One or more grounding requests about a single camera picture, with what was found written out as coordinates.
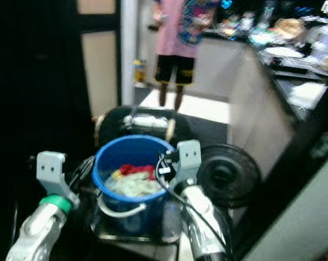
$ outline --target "green ring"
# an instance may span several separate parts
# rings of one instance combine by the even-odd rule
[[[50,203],[50,204],[57,206],[63,212],[65,212],[66,215],[72,209],[72,205],[71,205],[70,201],[61,196],[58,196],[58,195],[50,195],[48,197],[44,197],[40,201],[39,205],[44,204],[44,203]]]

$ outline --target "pink shirt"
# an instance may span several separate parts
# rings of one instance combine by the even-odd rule
[[[162,12],[168,15],[159,29],[158,55],[178,55],[195,58],[201,41],[201,30],[193,17],[207,13],[219,0],[160,0]]]

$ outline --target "bucket handle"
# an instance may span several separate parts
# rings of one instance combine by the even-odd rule
[[[146,204],[141,203],[137,208],[134,208],[130,211],[126,212],[114,212],[113,210],[109,209],[106,204],[104,203],[103,199],[101,198],[101,195],[97,199],[98,205],[100,210],[107,216],[110,216],[112,218],[127,218],[128,216],[136,215],[137,213],[143,211],[146,209]]]

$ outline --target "red cloth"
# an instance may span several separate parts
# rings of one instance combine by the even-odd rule
[[[122,173],[122,175],[127,176],[130,174],[135,174],[135,173],[139,173],[139,172],[148,172],[148,179],[150,181],[154,181],[155,180],[155,175],[154,175],[154,170],[155,170],[155,166],[152,165],[146,165],[146,166],[139,166],[139,167],[135,167],[131,164],[124,164],[119,168],[119,171]]]

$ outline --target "bucket rim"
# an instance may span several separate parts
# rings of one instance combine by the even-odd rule
[[[142,203],[142,202],[146,202],[146,201],[152,201],[158,197],[163,196],[164,194],[167,193],[166,190],[161,190],[155,194],[147,195],[144,197],[126,197],[126,196],[119,195],[115,192],[112,192],[111,190],[107,189],[104,186],[104,183],[103,183],[102,179],[100,178],[99,172],[97,170],[101,155],[104,153],[105,150],[107,150],[109,147],[113,146],[114,144],[116,144],[120,141],[123,141],[123,140],[130,140],[130,139],[146,139],[146,140],[156,141],[159,144],[163,145],[168,150],[171,150],[171,151],[175,150],[174,147],[171,144],[169,144],[168,142],[166,142],[162,139],[159,139],[157,137],[150,136],[150,135],[139,135],[139,134],[127,135],[127,136],[123,136],[123,137],[117,138],[115,140],[112,140],[112,141],[108,142],[107,144],[105,144],[103,147],[101,147],[101,149],[99,149],[99,151],[96,154],[96,160],[95,160],[93,173],[92,173],[92,178],[93,178],[94,184],[98,187],[98,189],[100,189],[102,191],[103,194],[105,194],[115,200],[123,201],[123,202],[127,202],[127,203]]]

